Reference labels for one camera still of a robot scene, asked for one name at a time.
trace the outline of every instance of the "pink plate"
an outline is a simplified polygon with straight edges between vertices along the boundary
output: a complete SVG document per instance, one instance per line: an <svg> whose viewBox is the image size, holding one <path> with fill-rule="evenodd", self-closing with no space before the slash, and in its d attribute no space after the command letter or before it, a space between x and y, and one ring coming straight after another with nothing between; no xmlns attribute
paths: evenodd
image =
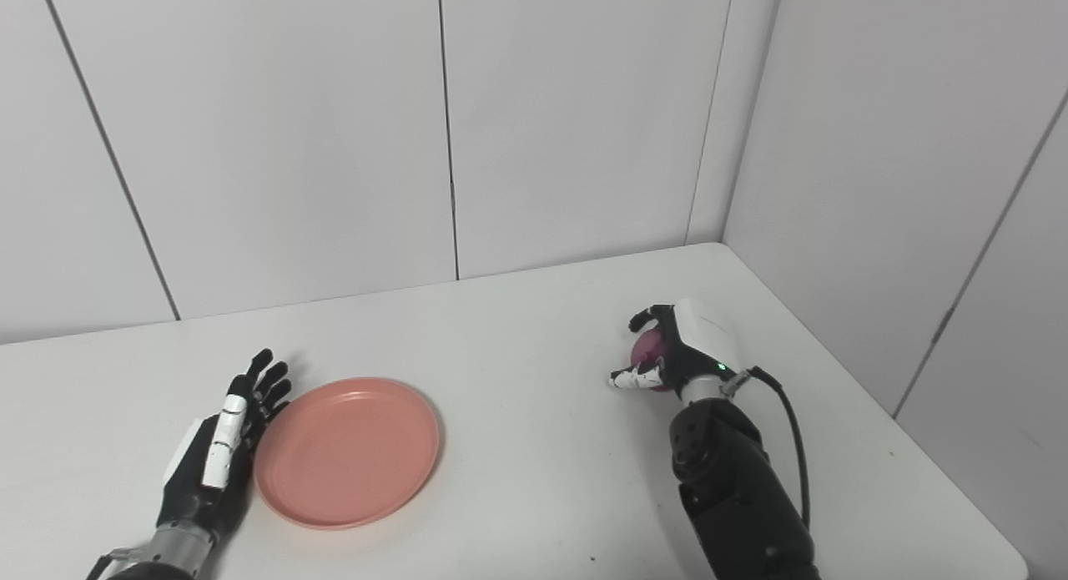
<svg viewBox="0 0 1068 580"><path fill-rule="evenodd" d="M437 456L437 418L420 394L389 379L340 379L294 401L267 428L255 484L290 522L337 530L400 508Z"/></svg>

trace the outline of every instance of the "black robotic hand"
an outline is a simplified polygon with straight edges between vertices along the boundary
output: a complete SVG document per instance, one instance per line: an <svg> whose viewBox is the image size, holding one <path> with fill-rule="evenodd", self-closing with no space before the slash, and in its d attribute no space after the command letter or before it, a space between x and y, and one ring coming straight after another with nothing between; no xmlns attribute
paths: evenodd
<svg viewBox="0 0 1068 580"><path fill-rule="evenodd" d="M190 427L163 486L156 534L148 546L100 558L89 580L120 560L140 563L113 576L116 580L190 580L210 550L234 533L248 510L256 446L288 405L285 396L293 388L285 378L285 362L268 370L272 359L269 349L256 355L248 372L231 382L220 412Z"/></svg>
<svg viewBox="0 0 1068 580"><path fill-rule="evenodd" d="M668 389L682 402L669 428L679 498L721 580L819 580L808 534L808 481L801 430L778 379L743 370L729 319L694 299L656 303L629 329L646 330L630 366L612 372L615 388ZM750 378L781 398L790 421L801 476L799 514L764 451L759 429L733 403Z"/></svg>
<svg viewBox="0 0 1068 580"><path fill-rule="evenodd" d="M252 359L249 371L237 376L226 392L227 404L236 402L231 395L244 398L247 404L244 419L239 423L236 444L231 451L229 474L220 471L224 481L210 486L205 484L205 467L211 460L211 448L225 454L226 448L214 444L216 429L221 417L229 417L226 406L220 413L203 420L189 443L185 455L175 467L163 487L163 503L156 526L173 522L192 522L214 535L215 539L225 538L237 529L248 506L249 479L252 476L252 455L263 437L263 433L276 416L288 405L283 397L293 389L285 375L289 367L279 361L266 374L264 370L273 356L264 348Z"/></svg>

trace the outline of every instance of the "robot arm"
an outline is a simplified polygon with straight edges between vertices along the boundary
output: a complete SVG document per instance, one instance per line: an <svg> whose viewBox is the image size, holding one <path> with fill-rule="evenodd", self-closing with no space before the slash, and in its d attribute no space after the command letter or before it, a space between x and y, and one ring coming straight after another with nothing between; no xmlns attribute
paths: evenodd
<svg viewBox="0 0 1068 580"><path fill-rule="evenodd" d="M797 419L782 386L759 367L740 370L733 333L702 303L653 305L630 320L639 338L630 367L614 372L617 388L664 387L684 409L671 423L672 468L682 507L721 580L818 580L807 529L807 474ZM798 515L768 463L760 433L732 398L750 378L783 398L795 428L802 476Z"/></svg>
<svg viewBox="0 0 1068 580"><path fill-rule="evenodd" d="M264 349L230 385L222 408L197 420L167 472L156 533L144 549L104 555L88 580L113 561L130 563L115 580L192 580L211 550L237 529L248 508L252 458L267 425L288 405L288 367Z"/></svg>

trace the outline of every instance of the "white table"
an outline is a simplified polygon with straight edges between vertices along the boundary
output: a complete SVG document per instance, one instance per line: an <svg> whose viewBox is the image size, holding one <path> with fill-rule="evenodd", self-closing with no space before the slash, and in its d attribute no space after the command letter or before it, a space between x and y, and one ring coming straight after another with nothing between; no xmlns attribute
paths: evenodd
<svg viewBox="0 0 1068 580"><path fill-rule="evenodd" d="M744 363L797 408L824 580L1021 580L1019 553L724 246L687 246L451 284L0 347L0 562L79 579L153 532L163 469L191 418L264 345L298 392L380 376L437 406L443 450L408 505L316 532L258 500L221 580L674 579L711 573L676 496L677 398L618 392L631 314L692 296L737 324ZM797 496L785 413L747 386Z"/></svg>

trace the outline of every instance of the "black cable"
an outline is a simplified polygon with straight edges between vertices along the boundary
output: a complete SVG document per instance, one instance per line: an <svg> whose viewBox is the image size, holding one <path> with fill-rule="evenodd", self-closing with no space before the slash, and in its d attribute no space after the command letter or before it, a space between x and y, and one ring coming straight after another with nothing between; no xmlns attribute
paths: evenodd
<svg viewBox="0 0 1068 580"><path fill-rule="evenodd" d="M111 555L100 555L100 559L96 560L96 565L93 566L93 569L89 570L89 576L85 577L85 580L97 580L109 565L111 565Z"/></svg>
<svg viewBox="0 0 1068 580"><path fill-rule="evenodd" d="M805 528L808 528L808 508L811 507L808 500L808 463L805 461L804 457L804 443L801 441L801 425L798 424L798 417L794 413L794 406L790 405L790 399L786 397L786 391L783 390L783 385L779 383L778 379L771 377L771 374L759 367L752 367L749 374L775 391L779 399L783 402L783 408L786 409L786 417L790 419L790 432L794 433L794 446L798 452L798 474L801 476L801 521L804 522Z"/></svg>

